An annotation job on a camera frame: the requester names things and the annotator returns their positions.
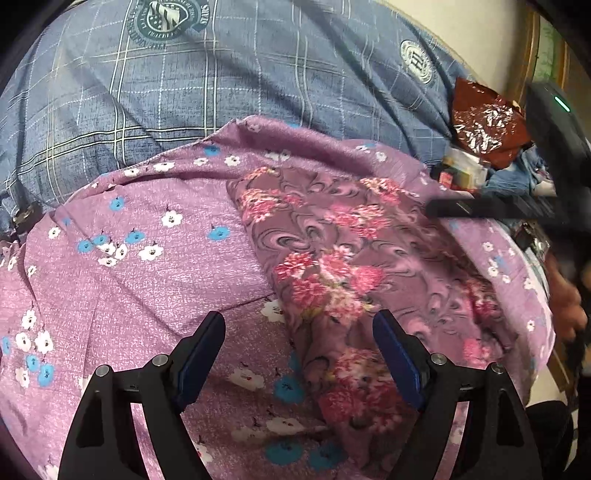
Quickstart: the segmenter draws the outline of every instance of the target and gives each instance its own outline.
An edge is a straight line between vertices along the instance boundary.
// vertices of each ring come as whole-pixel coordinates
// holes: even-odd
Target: green led light
[[[562,108],[564,108],[564,109],[565,109],[567,112],[570,112],[570,108],[569,108],[569,107],[567,107],[567,106],[566,106],[566,103],[564,103],[564,102],[563,102],[563,101],[562,101],[560,98],[558,98],[558,97],[554,97],[554,100],[556,100],[556,101],[557,101],[557,102],[560,104],[560,106],[561,106]]]

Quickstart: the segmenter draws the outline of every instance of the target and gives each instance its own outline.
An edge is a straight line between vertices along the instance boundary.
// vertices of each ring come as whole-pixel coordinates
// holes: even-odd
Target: finger
[[[574,339],[575,331],[584,330],[587,325],[587,315],[579,305],[550,307],[550,310],[554,330],[560,339]]]

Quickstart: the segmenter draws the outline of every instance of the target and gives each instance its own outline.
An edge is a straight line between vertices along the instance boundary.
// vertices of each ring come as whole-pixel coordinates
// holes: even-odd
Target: wrinkled cloth
[[[228,184],[309,390],[360,466],[400,450],[416,418],[377,351],[375,313],[466,367],[503,362],[517,339],[490,282],[421,213],[423,187],[268,167]]]
[[[492,175],[482,187],[482,194],[530,195],[536,185],[547,177],[545,168],[544,159],[533,145],[527,150],[521,150],[507,168],[491,169]]]
[[[55,208],[101,173],[252,114],[441,160],[458,76],[439,40],[373,1],[86,1],[46,28],[0,97],[0,231],[19,206]]]
[[[396,452],[360,470],[322,421],[227,194],[228,180],[279,165],[389,177],[421,200],[444,193],[418,161],[382,144],[249,117],[98,177],[45,215],[24,246],[0,245],[0,415],[44,479],[57,474],[95,368],[136,368],[170,352],[210,310],[223,313],[226,341],[183,421],[213,479],[385,477]],[[494,223],[441,224],[490,279],[518,335],[504,362],[526,401],[554,339],[541,287]],[[148,474],[160,479],[141,406],[133,413]],[[452,453],[460,429],[458,420]]]

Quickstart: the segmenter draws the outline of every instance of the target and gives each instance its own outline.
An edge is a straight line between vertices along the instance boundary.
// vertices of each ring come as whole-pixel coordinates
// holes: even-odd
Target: purple cloth with white flowers
[[[278,165],[395,179],[419,203],[454,194],[392,148],[256,116],[76,192],[26,245],[0,245],[0,414],[43,478],[57,477],[94,369],[144,365],[192,334],[209,310],[223,313],[226,341],[183,420],[212,478],[385,477],[397,451],[359,469],[308,396],[282,307],[226,192],[228,180]],[[554,340],[543,291],[494,223],[441,225],[491,282],[517,335],[503,362],[526,401]],[[161,478],[141,408],[133,411],[150,478]],[[461,434],[460,413],[440,478],[449,476]]]

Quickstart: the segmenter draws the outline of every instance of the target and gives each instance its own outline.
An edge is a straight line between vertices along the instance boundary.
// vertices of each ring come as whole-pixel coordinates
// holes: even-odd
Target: blue flower print
[[[285,403],[302,403],[306,397],[293,375],[283,375],[276,380],[273,384],[273,395]]]
[[[207,234],[207,238],[214,242],[219,242],[230,236],[230,229],[227,226],[217,226]]]
[[[109,237],[104,234],[97,235],[92,239],[92,243],[94,243],[95,245],[104,245],[108,241]]]
[[[347,459],[345,451],[330,440],[310,452],[308,464],[316,471],[331,470]]]
[[[282,440],[270,444],[265,449],[267,460],[275,465],[289,465],[297,462],[304,453],[303,447],[293,440]]]
[[[146,238],[145,233],[136,230],[130,231],[125,237],[126,244],[136,244]]]
[[[41,366],[41,370],[37,376],[37,381],[39,382],[40,387],[46,387],[53,381],[53,371],[53,365],[43,364]]]
[[[206,157],[215,157],[220,153],[220,147],[217,145],[208,145],[203,149],[203,153],[205,153]]]
[[[92,250],[92,244],[88,240],[80,240],[78,242],[78,251],[81,254],[87,254]]]
[[[111,200],[109,208],[111,210],[113,210],[114,212],[119,212],[120,210],[123,209],[124,206],[125,206],[125,200],[121,197],[115,197],[113,200]]]
[[[10,338],[2,337],[2,354],[3,355],[10,355],[10,350],[12,346],[10,345]]]
[[[25,363],[31,372],[38,372],[41,368],[41,362],[36,355],[27,355],[25,357]]]
[[[297,358],[295,351],[291,352],[290,359],[287,361],[287,365],[296,373],[301,372],[300,361]]]

